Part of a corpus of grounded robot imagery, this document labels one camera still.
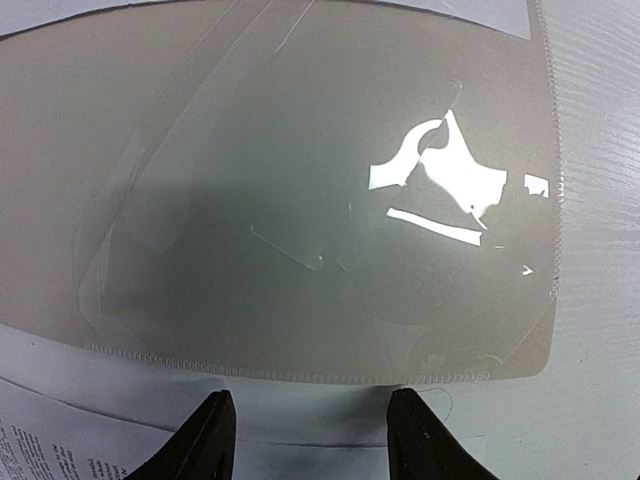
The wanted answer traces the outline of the beige file folder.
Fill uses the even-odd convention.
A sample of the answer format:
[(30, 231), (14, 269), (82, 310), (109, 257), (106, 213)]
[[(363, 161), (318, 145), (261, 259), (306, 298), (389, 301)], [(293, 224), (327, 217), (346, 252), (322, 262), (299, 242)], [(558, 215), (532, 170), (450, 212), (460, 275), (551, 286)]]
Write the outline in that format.
[(556, 313), (538, 1), (200, 1), (1, 40), (1, 320), (276, 381), (525, 378)]

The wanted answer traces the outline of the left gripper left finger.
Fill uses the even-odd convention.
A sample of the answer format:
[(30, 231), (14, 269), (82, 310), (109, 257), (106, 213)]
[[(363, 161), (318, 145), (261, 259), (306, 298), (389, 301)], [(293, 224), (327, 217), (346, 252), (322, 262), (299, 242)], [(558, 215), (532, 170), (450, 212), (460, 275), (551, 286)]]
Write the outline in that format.
[(231, 480), (236, 432), (231, 392), (213, 392), (127, 480)]

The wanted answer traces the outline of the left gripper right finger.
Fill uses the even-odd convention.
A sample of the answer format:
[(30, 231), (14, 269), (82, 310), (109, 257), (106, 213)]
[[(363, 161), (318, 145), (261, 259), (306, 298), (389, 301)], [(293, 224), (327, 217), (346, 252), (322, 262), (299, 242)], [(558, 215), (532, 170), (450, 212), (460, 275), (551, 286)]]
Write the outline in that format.
[(392, 393), (386, 420), (391, 480), (495, 480), (415, 390)]

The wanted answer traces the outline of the printed paper sheet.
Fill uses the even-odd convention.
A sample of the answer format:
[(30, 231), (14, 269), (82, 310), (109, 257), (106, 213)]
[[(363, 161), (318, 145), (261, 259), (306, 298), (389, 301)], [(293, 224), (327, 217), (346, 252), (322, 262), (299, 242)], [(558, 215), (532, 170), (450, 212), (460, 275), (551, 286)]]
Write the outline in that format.
[(1, 330), (1, 446), (56, 479), (136, 468), (215, 390), (237, 412), (237, 479), (385, 479), (387, 387), (222, 378)]

